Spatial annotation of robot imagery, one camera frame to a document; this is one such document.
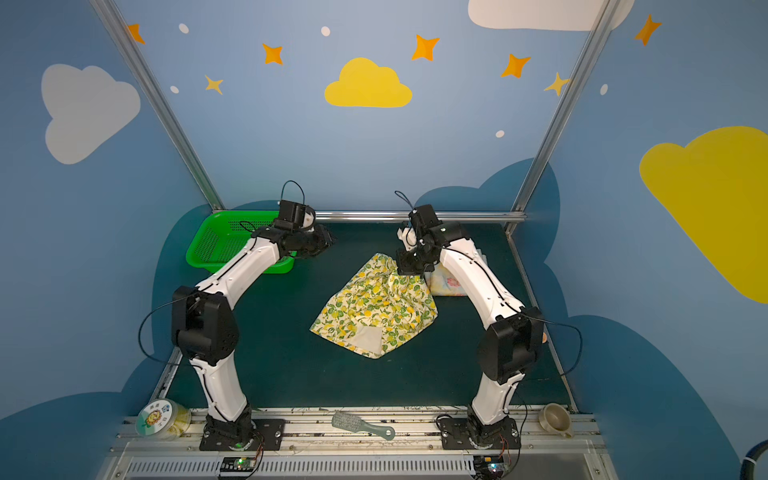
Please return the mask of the pastel floral skirt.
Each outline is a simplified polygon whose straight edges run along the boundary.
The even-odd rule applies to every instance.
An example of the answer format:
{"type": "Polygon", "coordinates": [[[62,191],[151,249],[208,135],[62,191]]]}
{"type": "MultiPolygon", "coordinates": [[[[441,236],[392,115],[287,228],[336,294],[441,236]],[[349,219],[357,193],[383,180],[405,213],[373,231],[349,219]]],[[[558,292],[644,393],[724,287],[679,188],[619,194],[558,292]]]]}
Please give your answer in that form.
{"type": "MultiPolygon", "coordinates": [[[[470,255],[470,258],[468,258],[467,255],[463,254],[463,252],[450,253],[449,251],[448,255],[450,255],[451,257],[456,257],[457,259],[461,259],[464,261],[464,263],[470,262],[470,258],[472,258],[471,255],[470,255]]],[[[482,252],[479,252],[477,256],[479,256],[478,258],[481,259],[482,262],[487,266],[486,255],[482,254],[482,252]]],[[[423,276],[433,296],[438,296],[438,297],[467,296],[469,297],[469,293],[467,293],[467,290],[464,289],[464,287],[462,286],[460,281],[457,279],[457,277],[455,277],[451,273],[451,271],[449,271],[445,267],[445,265],[442,262],[435,265],[433,271],[426,272],[424,273],[423,276]]],[[[481,293],[477,285],[473,287],[472,291],[474,292],[475,297],[478,297],[478,293],[481,293]]]]}

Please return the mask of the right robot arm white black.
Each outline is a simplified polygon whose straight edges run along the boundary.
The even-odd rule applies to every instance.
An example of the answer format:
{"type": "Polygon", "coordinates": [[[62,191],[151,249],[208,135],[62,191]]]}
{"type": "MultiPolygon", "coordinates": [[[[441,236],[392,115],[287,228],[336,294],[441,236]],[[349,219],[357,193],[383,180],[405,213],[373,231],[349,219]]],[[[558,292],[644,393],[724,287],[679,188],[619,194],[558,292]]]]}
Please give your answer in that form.
{"type": "Polygon", "coordinates": [[[489,444],[509,427],[510,400],[538,361],[547,321],[539,309],[526,307],[504,287],[459,224],[402,226],[397,237],[403,244],[396,259],[400,274],[421,275],[437,265],[445,267],[481,319],[484,334],[477,359],[482,377],[468,409],[467,431],[476,445],[489,444]]]}

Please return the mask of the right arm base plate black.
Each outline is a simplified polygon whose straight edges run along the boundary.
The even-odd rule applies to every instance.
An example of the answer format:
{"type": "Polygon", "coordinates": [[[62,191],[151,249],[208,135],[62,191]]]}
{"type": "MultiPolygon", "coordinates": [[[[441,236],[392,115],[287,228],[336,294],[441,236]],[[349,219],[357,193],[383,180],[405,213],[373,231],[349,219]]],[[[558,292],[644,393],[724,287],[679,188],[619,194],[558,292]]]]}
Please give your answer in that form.
{"type": "Polygon", "coordinates": [[[440,415],[435,425],[444,450],[517,450],[521,446],[518,425],[510,417],[484,425],[474,417],[440,415]]]}

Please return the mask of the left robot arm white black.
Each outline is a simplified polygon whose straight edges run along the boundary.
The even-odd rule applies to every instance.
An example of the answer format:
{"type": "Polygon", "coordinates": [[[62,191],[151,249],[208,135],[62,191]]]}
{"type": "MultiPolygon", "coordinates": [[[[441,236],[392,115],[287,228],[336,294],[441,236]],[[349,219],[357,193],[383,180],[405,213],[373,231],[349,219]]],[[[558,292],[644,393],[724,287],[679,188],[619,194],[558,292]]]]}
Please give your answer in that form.
{"type": "Polygon", "coordinates": [[[281,259],[315,257],[334,241],[323,225],[298,227],[276,220],[253,231],[243,248],[210,277],[173,293],[168,303],[171,340],[195,370],[208,405],[202,450],[246,451],[260,442],[235,365],[240,338],[234,316],[237,302],[281,259]]]}

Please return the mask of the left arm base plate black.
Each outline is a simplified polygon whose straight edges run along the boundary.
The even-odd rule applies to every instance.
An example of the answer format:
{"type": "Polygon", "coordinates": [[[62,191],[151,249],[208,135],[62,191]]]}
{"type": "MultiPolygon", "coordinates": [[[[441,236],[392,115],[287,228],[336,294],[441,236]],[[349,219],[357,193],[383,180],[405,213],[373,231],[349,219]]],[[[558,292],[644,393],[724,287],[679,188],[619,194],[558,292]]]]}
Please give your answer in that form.
{"type": "Polygon", "coordinates": [[[203,428],[200,451],[255,452],[259,449],[277,451],[281,447],[286,422],[283,419],[253,419],[251,430],[243,438],[231,437],[217,430],[212,421],[203,428]]]}

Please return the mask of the green lemon print skirt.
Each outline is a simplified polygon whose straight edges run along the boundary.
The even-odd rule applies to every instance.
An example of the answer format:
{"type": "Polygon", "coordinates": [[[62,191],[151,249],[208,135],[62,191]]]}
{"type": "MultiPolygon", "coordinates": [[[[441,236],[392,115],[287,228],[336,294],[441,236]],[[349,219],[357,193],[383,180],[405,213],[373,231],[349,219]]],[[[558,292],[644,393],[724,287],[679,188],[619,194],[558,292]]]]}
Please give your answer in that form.
{"type": "Polygon", "coordinates": [[[400,275],[393,258],[377,253],[328,300],[310,331],[378,359],[419,335],[437,316],[425,280],[400,275]]]}

